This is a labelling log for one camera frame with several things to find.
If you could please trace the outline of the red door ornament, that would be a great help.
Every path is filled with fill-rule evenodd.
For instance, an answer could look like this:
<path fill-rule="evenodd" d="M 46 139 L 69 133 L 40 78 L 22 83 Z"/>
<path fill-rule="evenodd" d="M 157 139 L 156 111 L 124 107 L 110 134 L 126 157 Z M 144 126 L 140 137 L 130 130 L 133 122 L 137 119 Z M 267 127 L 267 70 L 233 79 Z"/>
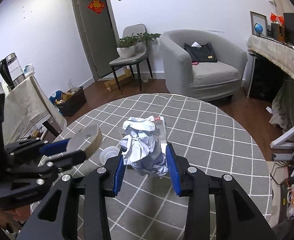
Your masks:
<path fill-rule="evenodd" d="M 100 14 L 104 9 L 105 4 L 101 0 L 92 0 L 87 7 L 95 13 Z"/>

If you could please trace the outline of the beige table cloth left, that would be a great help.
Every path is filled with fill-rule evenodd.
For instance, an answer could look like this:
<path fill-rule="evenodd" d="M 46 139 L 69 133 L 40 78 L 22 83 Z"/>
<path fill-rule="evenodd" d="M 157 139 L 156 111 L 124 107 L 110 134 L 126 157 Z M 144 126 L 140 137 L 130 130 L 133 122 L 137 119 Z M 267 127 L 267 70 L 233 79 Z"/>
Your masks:
<path fill-rule="evenodd" d="M 66 119 L 31 75 L 5 96 L 2 124 L 4 144 L 26 139 L 48 119 L 53 119 L 60 129 L 67 126 Z"/>

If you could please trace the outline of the black storage bin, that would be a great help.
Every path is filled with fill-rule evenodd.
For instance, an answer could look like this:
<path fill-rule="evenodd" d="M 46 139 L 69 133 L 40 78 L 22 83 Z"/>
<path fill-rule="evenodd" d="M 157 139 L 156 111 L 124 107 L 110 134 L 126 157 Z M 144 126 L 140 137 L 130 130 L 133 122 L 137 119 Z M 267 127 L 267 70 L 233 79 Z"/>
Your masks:
<path fill-rule="evenodd" d="M 58 107 L 63 116 L 73 116 L 87 102 L 83 87 L 78 87 L 75 93 L 66 93 L 61 100 L 55 101 L 54 105 Z"/>

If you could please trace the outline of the grey door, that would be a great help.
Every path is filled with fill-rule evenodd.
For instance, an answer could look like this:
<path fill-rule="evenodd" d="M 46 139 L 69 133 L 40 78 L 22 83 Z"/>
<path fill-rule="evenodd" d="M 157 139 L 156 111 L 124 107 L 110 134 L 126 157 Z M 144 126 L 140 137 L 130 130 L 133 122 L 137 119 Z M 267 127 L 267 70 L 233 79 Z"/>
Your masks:
<path fill-rule="evenodd" d="M 108 0 L 100 14 L 88 9 L 92 0 L 72 0 L 76 25 L 95 81 L 112 73 L 109 63 L 118 57 Z"/>

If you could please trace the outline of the white paper ball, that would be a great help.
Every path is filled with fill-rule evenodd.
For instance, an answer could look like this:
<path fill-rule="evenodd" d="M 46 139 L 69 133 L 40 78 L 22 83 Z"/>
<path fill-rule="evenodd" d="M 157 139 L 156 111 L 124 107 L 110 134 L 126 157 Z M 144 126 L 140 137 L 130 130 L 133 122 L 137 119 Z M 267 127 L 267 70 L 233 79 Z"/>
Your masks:
<path fill-rule="evenodd" d="M 124 149 L 125 165 L 141 176 L 161 178 L 168 172 L 165 156 L 167 142 L 160 141 L 153 118 L 128 118 L 122 126 L 125 136 L 120 145 Z"/>

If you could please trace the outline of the clear plastic cup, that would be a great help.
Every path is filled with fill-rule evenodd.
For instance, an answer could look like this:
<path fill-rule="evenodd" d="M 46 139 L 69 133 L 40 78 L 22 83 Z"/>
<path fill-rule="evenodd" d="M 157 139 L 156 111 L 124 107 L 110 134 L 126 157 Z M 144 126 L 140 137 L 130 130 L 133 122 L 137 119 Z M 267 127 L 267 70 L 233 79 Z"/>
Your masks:
<path fill-rule="evenodd" d="M 115 157 L 119 154 L 120 149 L 116 146 L 109 146 L 102 150 L 100 153 L 99 159 L 102 165 L 105 165 L 106 161 L 112 157 Z"/>

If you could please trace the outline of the white paper packaging box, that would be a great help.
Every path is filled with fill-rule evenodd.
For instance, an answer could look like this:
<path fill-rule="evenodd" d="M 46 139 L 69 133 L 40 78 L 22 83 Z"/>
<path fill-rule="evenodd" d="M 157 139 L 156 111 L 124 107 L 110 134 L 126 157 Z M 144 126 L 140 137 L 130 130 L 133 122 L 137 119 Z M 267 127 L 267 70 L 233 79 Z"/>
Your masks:
<path fill-rule="evenodd" d="M 156 132 L 159 136 L 159 139 L 162 143 L 167 142 L 167 135 L 166 135 L 166 126 L 165 126 L 165 120 L 163 116 L 157 116 L 152 119 L 152 122 L 154 123 L 156 127 Z"/>

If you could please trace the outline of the long sideboard beige cloth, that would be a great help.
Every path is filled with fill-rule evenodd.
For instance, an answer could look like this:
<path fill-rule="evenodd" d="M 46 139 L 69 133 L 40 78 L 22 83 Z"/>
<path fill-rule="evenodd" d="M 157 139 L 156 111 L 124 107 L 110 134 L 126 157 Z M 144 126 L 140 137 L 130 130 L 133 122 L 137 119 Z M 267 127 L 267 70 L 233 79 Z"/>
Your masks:
<path fill-rule="evenodd" d="M 274 40 L 251 35 L 247 40 L 249 50 L 265 57 L 294 80 L 294 49 Z"/>

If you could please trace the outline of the grey checked tablecloth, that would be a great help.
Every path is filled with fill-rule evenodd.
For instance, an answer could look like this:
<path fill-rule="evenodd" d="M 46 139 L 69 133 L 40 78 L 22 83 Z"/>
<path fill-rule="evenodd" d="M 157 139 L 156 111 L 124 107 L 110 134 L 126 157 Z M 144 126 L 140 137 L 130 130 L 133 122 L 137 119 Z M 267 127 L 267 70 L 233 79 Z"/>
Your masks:
<path fill-rule="evenodd" d="M 108 102 L 80 115 L 56 137 L 74 137 L 98 125 L 98 150 L 68 173 L 82 177 L 124 148 L 122 188 L 106 199 L 112 239 L 182 239 L 188 198 L 171 180 L 166 147 L 187 159 L 195 171 L 231 175 L 266 220 L 271 218 L 268 165 L 257 143 L 233 117 L 216 106 L 176 94 L 138 94 Z"/>

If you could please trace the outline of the small blue globe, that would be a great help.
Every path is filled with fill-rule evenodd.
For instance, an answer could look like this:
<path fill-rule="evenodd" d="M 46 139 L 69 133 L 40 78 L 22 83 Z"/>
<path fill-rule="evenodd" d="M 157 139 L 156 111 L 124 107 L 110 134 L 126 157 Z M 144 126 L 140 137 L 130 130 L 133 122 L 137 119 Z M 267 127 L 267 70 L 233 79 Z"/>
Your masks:
<path fill-rule="evenodd" d="M 263 33 L 263 27 L 259 23 L 255 23 L 253 28 L 254 28 L 254 31 L 257 33 L 258 36 Z"/>

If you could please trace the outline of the potted green plant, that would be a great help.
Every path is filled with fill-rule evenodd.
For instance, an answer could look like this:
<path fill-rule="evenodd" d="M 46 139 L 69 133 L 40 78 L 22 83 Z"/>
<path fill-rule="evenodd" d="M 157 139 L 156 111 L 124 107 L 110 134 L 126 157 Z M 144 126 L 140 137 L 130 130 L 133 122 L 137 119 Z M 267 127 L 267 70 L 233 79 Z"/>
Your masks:
<path fill-rule="evenodd" d="M 116 42 L 117 53 L 121 59 L 128 59 L 135 54 L 137 44 L 147 44 L 147 42 L 155 41 L 157 38 L 160 38 L 159 33 L 149 34 L 147 31 L 138 34 L 132 33 L 131 36 L 120 38 Z"/>

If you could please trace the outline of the black handbag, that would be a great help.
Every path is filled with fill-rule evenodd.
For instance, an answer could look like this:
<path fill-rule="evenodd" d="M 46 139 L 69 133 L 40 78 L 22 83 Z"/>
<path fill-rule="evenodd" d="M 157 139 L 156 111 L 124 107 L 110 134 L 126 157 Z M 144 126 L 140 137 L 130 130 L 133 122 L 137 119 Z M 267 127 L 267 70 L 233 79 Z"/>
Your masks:
<path fill-rule="evenodd" d="M 188 44 L 184 44 L 184 49 L 191 57 L 192 63 L 216 63 L 218 62 L 215 51 L 211 43 L 201 45 L 200 47 L 193 47 Z"/>

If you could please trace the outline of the flat cardboard box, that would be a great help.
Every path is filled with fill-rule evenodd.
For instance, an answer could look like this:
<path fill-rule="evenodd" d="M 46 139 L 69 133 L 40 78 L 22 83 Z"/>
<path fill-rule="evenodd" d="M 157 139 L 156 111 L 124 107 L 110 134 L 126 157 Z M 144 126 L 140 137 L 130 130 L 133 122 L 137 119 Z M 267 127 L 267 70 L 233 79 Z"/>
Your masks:
<path fill-rule="evenodd" d="M 117 79 L 120 87 L 127 85 L 128 83 L 131 83 L 133 81 L 131 71 L 127 68 L 124 69 L 124 74 L 118 76 Z M 115 79 L 108 80 L 104 84 L 108 91 L 118 89 L 118 85 Z"/>

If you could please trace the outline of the grey dining chair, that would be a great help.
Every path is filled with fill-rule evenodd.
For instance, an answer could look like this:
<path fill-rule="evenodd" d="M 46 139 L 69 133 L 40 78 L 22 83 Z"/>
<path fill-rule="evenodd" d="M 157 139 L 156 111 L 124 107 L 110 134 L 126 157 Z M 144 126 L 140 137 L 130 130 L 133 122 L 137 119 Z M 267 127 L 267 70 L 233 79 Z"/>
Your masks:
<path fill-rule="evenodd" d="M 132 78 L 135 77 L 132 66 L 136 65 L 137 77 L 139 83 L 139 90 L 142 91 L 142 77 L 140 73 L 140 64 L 143 61 L 147 62 L 148 70 L 151 79 L 153 79 L 153 72 L 148 55 L 147 40 L 148 32 L 146 26 L 142 23 L 130 25 L 123 31 L 123 37 L 117 42 L 118 58 L 111 61 L 109 66 L 112 69 L 114 79 L 118 90 L 122 93 L 120 83 L 116 74 L 116 70 L 129 66 Z"/>

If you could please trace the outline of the framed picture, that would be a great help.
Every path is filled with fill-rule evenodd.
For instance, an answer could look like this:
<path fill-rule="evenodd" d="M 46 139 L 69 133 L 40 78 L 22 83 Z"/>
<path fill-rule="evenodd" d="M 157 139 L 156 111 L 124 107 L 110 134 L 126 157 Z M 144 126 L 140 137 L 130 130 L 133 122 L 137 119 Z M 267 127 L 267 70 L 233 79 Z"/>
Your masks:
<path fill-rule="evenodd" d="M 267 36 L 268 25 L 266 16 L 257 12 L 250 12 L 251 32 L 255 36 Z"/>

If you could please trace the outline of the cardboard tape roll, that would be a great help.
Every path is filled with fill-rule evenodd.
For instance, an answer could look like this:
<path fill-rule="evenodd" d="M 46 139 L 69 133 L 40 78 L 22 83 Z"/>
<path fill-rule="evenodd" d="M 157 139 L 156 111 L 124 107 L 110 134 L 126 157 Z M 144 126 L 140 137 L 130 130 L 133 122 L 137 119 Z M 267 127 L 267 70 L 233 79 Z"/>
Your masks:
<path fill-rule="evenodd" d="M 76 133 L 67 144 L 67 153 L 81 150 L 85 153 L 86 159 L 90 157 L 99 149 L 103 140 L 103 135 L 98 124 L 93 124 L 83 128 Z"/>

